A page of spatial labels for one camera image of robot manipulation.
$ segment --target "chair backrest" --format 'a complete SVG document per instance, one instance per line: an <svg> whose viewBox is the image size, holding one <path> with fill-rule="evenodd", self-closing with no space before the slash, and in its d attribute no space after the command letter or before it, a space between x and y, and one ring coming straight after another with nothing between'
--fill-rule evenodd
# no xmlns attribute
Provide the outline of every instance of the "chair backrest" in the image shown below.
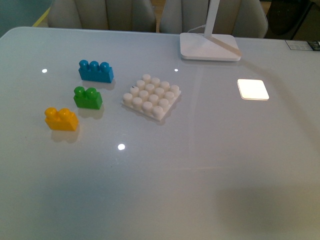
<svg viewBox="0 0 320 240"><path fill-rule="evenodd" d="M150 0L53 0L48 26L155 32L156 17Z"/></svg>
<svg viewBox="0 0 320 240"><path fill-rule="evenodd" d="M166 0L160 32L180 34L205 25L209 4L209 0ZM268 21L259 0L220 0L214 34L263 38L267 29ZM204 28L192 32L203 33Z"/></svg>

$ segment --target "blue lego brick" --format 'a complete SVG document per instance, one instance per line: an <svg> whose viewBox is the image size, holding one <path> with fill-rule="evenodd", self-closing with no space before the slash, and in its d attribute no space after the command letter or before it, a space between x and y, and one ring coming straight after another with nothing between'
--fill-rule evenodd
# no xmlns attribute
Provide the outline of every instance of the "blue lego brick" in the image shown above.
<svg viewBox="0 0 320 240"><path fill-rule="evenodd" d="M81 60L79 66L79 73L82 80L111 83L114 79L112 67L110 67L107 62L102 62L99 66L97 61L92 61L89 64L87 60Z"/></svg>

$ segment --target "white lego plate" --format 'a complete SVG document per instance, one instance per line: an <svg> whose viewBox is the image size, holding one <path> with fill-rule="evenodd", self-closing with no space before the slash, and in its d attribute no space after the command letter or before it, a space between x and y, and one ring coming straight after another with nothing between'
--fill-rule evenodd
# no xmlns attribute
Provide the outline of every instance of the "white lego plate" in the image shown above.
<svg viewBox="0 0 320 240"><path fill-rule="evenodd" d="M141 80L132 86L128 93L122 97L122 104L149 118L161 121L181 91L177 85L167 81L160 81L159 78L144 74Z"/></svg>

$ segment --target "toy building block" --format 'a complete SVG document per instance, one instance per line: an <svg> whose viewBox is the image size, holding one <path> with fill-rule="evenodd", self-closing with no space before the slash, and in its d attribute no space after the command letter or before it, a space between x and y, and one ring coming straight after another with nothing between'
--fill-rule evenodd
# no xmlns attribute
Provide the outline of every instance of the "toy building block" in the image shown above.
<svg viewBox="0 0 320 240"><path fill-rule="evenodd" d="M161 121L171 106L177 100L181 91L177 85L159 78L144 74L136 85L130 88L122 98L124 106L135 110L145 116Z"/></svg>
<svg viewBox="0 0 320 240"><path fill-rule="evenodd" d="M99 66L97 61L92 61L90 64L87 60L79 62L79 73L82 80L111 83L114 79L114 72L109 63L102 62Z"/></svg>
<svg viewBox="0 0 320 240"><path fill-rule="evenodd" d="M49 107L44 112L45 122L52 130L75 131L78 126L78 118L74 112L68 108L57 111L54 107Z"/></svg>
<svg viewBox="0 0 320 240"><path fill-rule="evenodd" d="M94 87L85 90L83 86L77 86L74 94L73 99L78 108L99 110L102 105L101 94Z"/></svg>

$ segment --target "white desk lamp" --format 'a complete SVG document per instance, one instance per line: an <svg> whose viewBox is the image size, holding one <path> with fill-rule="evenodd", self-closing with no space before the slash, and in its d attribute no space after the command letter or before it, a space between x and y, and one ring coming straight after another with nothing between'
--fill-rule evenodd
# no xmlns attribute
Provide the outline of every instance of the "white desk lamp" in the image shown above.
<svg viewBox="0 0 320 240"><path fill-rule="evenodd" d="M204 34L181 33L180 51L184 59L239 61L241 52L231 35L212 34L220 0L211 0Z"/></svg>

